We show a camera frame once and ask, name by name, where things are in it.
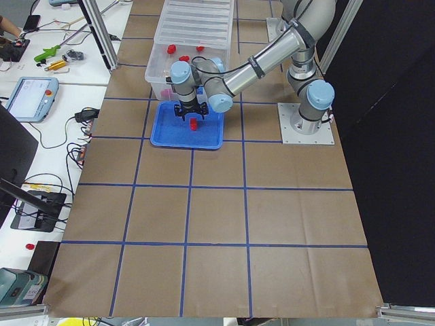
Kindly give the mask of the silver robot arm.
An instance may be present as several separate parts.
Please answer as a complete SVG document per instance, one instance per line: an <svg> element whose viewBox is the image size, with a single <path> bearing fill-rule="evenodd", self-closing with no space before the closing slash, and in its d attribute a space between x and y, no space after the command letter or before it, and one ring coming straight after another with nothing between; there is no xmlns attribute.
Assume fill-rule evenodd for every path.
<svg viewBox="0 0 435 326"><path fill-rule="evenodd" d="M306 71L301 79L314 75L313 51L316 42L331 25L335 1L283 1L283 32L264 49L250 56L241 66L225 70L219 58L195 56L190 62L171 65L167 81L179 96L174 106L177 117L189 113L206 116L210 110L224 113L232 108L233 98L262 79L288 58L294 67Z"/></svg>

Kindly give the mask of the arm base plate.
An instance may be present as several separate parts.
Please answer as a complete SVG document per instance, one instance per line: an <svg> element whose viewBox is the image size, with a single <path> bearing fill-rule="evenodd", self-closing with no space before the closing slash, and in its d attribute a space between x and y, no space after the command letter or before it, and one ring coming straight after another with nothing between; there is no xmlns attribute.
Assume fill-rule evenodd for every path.
<svg viewBox="0 0 435 326"><path fill-rule="evenodd" d="M284 145L334 145L330 122L310 122L299 114L299 103L278 103L281 139Z"/></svg>

